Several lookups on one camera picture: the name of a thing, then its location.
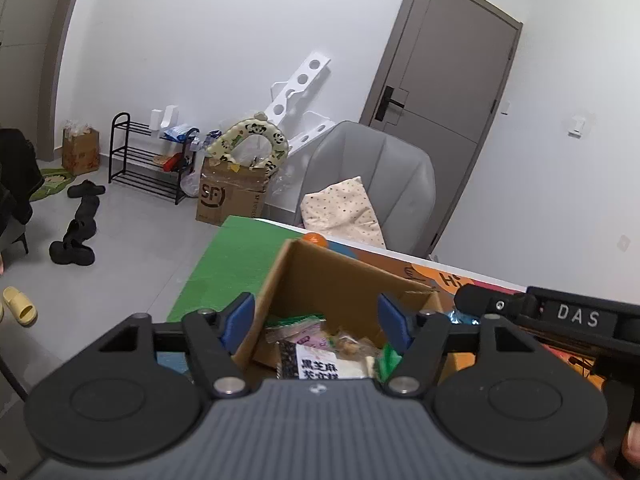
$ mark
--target gray chair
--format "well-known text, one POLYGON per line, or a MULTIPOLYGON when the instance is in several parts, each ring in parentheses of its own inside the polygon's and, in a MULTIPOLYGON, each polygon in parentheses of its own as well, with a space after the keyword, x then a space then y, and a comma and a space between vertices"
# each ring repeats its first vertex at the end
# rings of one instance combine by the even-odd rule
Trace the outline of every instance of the gray chair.
POLYGON ((14 217, 9 217, 9 221, 4 228, 4 231, 0 234, 0 251, 4 251, 8 246, 15 242, 22 242, 24 252, 29 254, 25 227, 26 226, 22 225, 14 217))
POLYGON ((411 254, 436 200, 431 159, 420 148, 363 124, 343 121, 320 142, 306 167, 295 224, 302 222, 303 196, 356 176, 362 178, 386 248, 411 254))

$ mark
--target green package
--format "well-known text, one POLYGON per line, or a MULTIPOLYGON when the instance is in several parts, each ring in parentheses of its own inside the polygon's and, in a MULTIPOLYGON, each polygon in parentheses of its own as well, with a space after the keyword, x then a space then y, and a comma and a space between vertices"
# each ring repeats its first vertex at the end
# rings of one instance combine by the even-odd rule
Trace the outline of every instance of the green package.
POLYGON ((380 382, 385 383, 402 360, 402 356, 398 354, 389 343, 382 347, 382 352, 378 358, 378 377, 380 382))

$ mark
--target panda toy ring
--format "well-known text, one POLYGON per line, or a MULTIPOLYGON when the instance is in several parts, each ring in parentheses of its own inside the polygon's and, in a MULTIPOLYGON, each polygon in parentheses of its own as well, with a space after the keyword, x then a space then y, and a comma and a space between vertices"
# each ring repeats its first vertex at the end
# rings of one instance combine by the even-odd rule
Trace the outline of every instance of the panda toy ring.
POLYGON ((253 166, 253 168, 266 168, 267 176, 271 176, 286 160, 289 154, 289 142, 280 129, 270 123, 262 112, 234 124, 206 148, 207 156, 220 162, 228 161, 236 164, 231 152, 238 144, 252 135, 263 136, 271 143, 270 155, 253 166))

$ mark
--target green mat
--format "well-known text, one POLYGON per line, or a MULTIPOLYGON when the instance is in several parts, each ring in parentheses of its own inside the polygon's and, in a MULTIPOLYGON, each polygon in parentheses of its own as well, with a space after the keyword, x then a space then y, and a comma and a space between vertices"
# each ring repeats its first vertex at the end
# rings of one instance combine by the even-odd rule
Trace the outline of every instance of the green mat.
POLYGON ((295 231, 251 218, 230 216, 202 255, 167 321, 199 308, 220 311, 241 292, 257 294, 282 244, 295 231))
POLYGON ((36 200, 42 200, 49 195, 59 193, 76 179, 64 168, 45 168, 40 170, 40 173, 44 177, 44 184, 31 195, 29 202, 36 202, 36 200))

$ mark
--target black jacket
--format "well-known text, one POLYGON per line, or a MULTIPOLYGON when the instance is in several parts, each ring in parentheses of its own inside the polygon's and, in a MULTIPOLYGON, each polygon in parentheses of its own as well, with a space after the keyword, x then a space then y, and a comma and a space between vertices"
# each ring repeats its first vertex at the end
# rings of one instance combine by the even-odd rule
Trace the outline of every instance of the black jacket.
POLYGON ((20 130, 0 128, 0 234, 9 216, 21 224, 31 219, 29 199, 42 184, 33 145, 20 130))

